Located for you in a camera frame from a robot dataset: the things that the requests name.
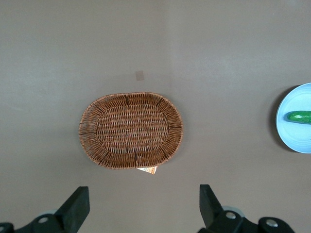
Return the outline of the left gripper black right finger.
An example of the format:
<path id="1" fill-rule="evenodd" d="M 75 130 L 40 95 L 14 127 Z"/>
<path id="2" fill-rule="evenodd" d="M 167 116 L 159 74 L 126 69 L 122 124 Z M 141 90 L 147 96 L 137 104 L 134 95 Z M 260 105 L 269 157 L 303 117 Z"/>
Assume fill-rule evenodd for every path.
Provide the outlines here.
<path id="1" fill-rule="evenodd" d="M 255 224 L 233 209 L 225 210 L 210 185 L 200 185 L 200 213 L 205 227 L 200 233 L 293 233 L 285 221 L 275 217 L 262 217 Z"/>

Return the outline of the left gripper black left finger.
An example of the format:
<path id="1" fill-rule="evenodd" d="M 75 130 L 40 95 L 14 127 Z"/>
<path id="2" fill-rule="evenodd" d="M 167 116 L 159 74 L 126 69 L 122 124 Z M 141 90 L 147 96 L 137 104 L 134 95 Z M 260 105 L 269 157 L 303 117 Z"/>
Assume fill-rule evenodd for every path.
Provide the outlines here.
<path id="1" fill-rule="evenodd" d="M 43 214 L 22 228 L 0 224 L 2 233 L 76 233 L 90 212 L 89 188 L 78 187 L 54 214 Z"/>

